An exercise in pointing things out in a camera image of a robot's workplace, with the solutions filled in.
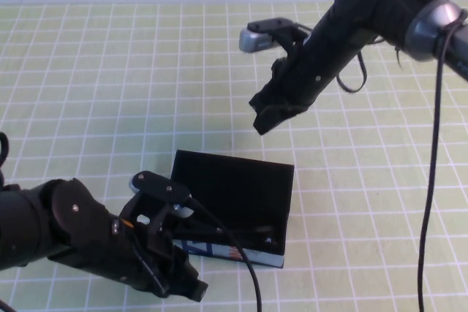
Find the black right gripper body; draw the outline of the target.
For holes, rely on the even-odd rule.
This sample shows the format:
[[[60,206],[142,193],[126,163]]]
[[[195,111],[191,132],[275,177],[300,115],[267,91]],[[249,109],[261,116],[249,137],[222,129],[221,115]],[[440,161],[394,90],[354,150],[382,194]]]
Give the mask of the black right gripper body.
[[[275,107],[305,107],[322,92],[322,56],[318,53],[290,54],[274,61],[271,79],[249,102],[260,117]]]

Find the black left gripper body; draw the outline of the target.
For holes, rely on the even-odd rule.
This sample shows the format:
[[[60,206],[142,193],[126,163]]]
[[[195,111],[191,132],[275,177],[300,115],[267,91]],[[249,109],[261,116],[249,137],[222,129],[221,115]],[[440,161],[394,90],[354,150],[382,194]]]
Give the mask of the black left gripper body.
[[[119,215],[141,274],[134,288],[160,298],[180,296],[200,302],[208,284],[198,279],[188,254],[174,245],[172,231],[163,226],[171,210],[160,199],[136,194]]]

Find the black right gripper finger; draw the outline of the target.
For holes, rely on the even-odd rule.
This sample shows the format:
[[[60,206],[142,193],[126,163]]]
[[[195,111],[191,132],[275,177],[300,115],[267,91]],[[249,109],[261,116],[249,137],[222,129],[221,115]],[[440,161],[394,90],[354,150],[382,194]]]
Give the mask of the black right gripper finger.
[[[263,110],[263,117],[265,119],[289,119],[296,115],[304,113],[308,110],[308,105],[305,104],[289,104],[286,102],[277,102],[269,104]]]
[[[284,121],[278,110],[263,110],[257,113],[253,127],[259,135],[267,134]]]

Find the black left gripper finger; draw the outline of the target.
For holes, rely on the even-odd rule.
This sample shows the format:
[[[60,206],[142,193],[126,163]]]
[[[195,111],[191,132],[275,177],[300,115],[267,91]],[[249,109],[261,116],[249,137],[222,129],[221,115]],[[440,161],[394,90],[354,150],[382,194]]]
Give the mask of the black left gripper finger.
[[[209,241],[224,234],[223,229],[214,224],[209,218],[195,216],[171,216],[173,237],[179,240]]]

